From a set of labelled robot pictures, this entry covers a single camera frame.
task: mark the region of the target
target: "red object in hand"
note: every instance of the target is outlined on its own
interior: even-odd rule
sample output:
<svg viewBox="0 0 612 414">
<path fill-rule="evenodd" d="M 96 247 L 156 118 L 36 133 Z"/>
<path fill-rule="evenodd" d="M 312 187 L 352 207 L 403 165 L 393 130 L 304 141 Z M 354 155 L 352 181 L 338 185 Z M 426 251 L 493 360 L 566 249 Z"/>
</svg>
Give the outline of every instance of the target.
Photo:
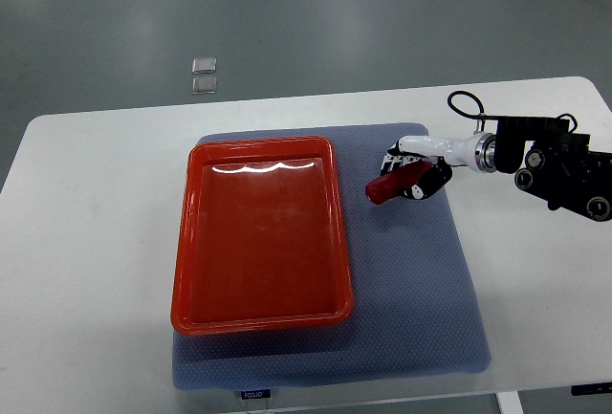
<svg viewBox="0 0 612 414">
<path fill-rule="evenodd" d="M 379 206 L 383 202 L 401 195 L 404 189 L 410 189 L 421 179 L 433 164 L 426 161 L 409 163 L 381 175 L 365 187 L 365 195 L 372 203 Z"/>
</svg>

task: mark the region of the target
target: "black cable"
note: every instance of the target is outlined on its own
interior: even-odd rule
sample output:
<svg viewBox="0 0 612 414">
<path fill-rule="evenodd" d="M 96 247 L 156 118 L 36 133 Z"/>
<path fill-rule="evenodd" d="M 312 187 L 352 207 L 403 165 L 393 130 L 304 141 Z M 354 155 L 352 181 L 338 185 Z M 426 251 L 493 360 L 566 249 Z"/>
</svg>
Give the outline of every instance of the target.
<svg viewBox="0 0 612 414">
<path fill-rule="evenodd" d="M 459 108 L 457 108 L 453 103 L 452 103 L 452 99 L 455 96 L 466 96 L 471 98 L 472 100 L 474 100 L 476 102 L 476 104 L 478 105 L 478 114 L 477 115 L 471 115 L 470 113 L 466 113 L 465 111 L 460 110 Z M 481 120 L 483 119 L 483 117 L 485 117 L 485 107 L 482 104 L 482 101 L 480 101 L 480 98 L 478 98 L 477 96 L 475 96 L 473 93 L 471 92 L 467 92 L 467 91 L 455 91 L 452 94 L 450 94 L 447 98 L 447 103 L 448 103 L 448 107 L 454 111 L 455 113 L 457 113 L 460 116 L 463 116 L 464 118 L 468 118 L 470 120 Z"/>
<path fill-rule="evenodd" d="M 560 120 L 562 118 L 569 118 L 570 121 L 574 124 L 574 127 L 570 129 L 570 134 L 576 129 L 578 129 L 578 121 L 576 120 L 576 118 L 574 118 L 574 115 L 572 115 L 571 113 L 563 113 L 562 115 L 558 115 L 555 119 Z"/>
<path fill-rule="evenodd" d="M 476 105 L 478 105 L 478 114 L 477 115 L 471 115 L 470 113 L 466 113 L 465 111 L 460 110 L 459 108 L 457 108 L 452 103 L 452 99 L 455 96 L 466 96 L 466 97 L 469 97 L 472 100 L 474 100 L 476 102 Z M 464 118 L 468 118 L 469 120 L 477 120 L 478 123 L 477 123 L 476 129 L 478 129 L 481 132 L 483 132 L 485 130 L 485 120 L 496 120 L 497 119 L 496 117 L 487 116 L 485 114 L 485 106 L 482 104 L 482 101 L 480 101 L 480 98 L 478 98 L 473 93 L 468 92 L 468 91 L 455 91 L 455 92 L 451 93 L 448 96 L 448 98 L 447 98 L 447 104 L 448 104 L 448 107 L 452 111 L 457 113 L 459 116 L 463 116 Z"/>
</svg>

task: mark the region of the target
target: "gray floor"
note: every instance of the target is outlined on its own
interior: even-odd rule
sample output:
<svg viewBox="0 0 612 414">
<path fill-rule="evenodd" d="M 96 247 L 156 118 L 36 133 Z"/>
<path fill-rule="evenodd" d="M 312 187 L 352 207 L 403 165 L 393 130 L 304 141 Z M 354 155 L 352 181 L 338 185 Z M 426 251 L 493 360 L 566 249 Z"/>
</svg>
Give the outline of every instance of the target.
<svg viewBox="0 0 612 414">
<path fill-rule="evenodd" d="M 215 95 L 190 94 L 199 55 L 218 58 Z M 0 184 L 45 114 L 551 76 L 612 106 L 611 70 L 612 0 L 0 0 Z M 612 411 L 569 388 L 521 399 Z M 360 410 L 497 412 L 490 396 Z"/>
</svg>

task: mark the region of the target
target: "robotic hand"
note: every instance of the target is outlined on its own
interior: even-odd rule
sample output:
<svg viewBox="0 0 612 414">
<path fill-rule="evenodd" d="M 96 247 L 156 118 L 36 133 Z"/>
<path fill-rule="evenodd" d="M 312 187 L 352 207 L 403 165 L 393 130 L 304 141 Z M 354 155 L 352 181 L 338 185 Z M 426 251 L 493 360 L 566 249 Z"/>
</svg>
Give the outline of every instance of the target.
<svg viewBox="0 0 612 414">
<path fill-rule="evenodd" d="M 452 103 L 455 96 L 472 98 L 478 115 L 469 115 Z M 576 119 L 487 116 L 482 102 L 469 92 L 448 96 L 456 113 L 478 121 L 466 140 L 407 136 L 384 155 L 381 176 L 365 193 L 374 204 L 394 197 L 426 199 L 452 178 L 452 167 L 466 165 L 481 173 L 514 173 L 520 190 L 548 202 L 550 210 L 564 207 L 595 221 L 612 219 L 612 154 L 589 151 L 589 135 L 576 134 Z M 495 135 L 484 132 L 485 121 L 496 120 Z M 525 143 L 533 144 L 520 168 Z"/>
</svg>

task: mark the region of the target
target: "red tray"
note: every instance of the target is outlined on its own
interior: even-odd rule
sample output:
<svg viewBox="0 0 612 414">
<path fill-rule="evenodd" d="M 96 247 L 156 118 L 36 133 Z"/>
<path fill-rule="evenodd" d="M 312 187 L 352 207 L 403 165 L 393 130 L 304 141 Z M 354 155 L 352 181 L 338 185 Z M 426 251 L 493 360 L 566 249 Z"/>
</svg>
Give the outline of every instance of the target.
<svg viewBox="0 0 612 414">
<path fill-rule="evenodd" d="M 300 137 L 196 146 L 174 328 L 193 336 L 332 325 L 352 311 L 332 144 Z"/>
</svg>

